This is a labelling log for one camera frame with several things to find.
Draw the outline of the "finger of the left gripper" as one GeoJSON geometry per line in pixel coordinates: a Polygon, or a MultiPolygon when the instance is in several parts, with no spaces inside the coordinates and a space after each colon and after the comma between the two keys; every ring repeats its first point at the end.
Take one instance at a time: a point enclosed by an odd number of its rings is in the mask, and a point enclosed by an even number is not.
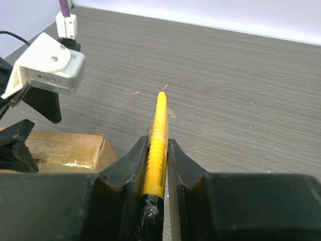
{"type": "Polygon", "coordinates": [[[37,163],[33,158],[26,140],[34,123],[24,119],[1,130],[1,169],[22,173],[37,173],[37,163]]]}
{"type": "Polygon", "coordinates": [[[30,87],[22,101],[54,124],[62,120],[58,93],[30,87]]]}

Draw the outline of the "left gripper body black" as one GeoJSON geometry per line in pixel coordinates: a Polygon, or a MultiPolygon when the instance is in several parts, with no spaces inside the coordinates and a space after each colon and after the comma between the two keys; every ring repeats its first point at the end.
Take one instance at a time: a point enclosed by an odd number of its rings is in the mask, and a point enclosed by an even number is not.
{"type": "MultiPolygon", "coordinates": [[[[12,69],[13,67],[5,59],[0,57],[0,95],[3,95],[7,88],[12,69]]],[[[1,118],[5,115],[9,108],[8,102],[8,99],[1,98],[1,118]]]]}

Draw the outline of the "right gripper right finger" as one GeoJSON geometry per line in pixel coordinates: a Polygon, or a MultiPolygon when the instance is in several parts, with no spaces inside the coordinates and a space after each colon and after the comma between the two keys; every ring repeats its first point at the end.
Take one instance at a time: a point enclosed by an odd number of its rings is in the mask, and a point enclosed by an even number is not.
{"type": "Polygon", "coordinates": [[[169,140],[172,240],[320,240],[320,183],[302,174],[211,173],[169,140]]]}

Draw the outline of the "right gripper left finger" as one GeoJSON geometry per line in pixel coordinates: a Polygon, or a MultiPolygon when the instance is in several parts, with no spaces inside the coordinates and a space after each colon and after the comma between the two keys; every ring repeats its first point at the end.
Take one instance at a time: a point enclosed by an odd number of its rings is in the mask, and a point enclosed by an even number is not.
{"type": "Polygon", "coordinates": [[[1,240],[134,240],[148,138],[94,173],[1,174],[1,240]]]}

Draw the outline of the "brown cardboard express box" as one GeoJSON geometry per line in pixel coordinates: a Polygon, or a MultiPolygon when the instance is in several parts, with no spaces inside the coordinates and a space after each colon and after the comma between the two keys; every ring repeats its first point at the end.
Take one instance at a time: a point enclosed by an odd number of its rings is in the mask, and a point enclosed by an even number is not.
{"type": "MultiPolygon", "coordinates": [[[[98,173],[116,161],[107,138],[97,133],[75,134],[32,129],[26,140],[37,173],[98,173]]],[[[1,169],[1,173],[21,173],[1,169]]]]}

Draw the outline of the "yellow utility knife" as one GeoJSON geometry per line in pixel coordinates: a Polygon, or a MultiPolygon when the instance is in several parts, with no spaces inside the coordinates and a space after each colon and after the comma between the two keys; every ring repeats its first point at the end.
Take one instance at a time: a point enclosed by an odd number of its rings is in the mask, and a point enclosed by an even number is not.
{"type": "Polygon", "coordinates": [[[137,240],[162,240],[169,142],[169,112],[164,90],[159,92],[148,127],[148,152],[140,200],[137,240]]]}

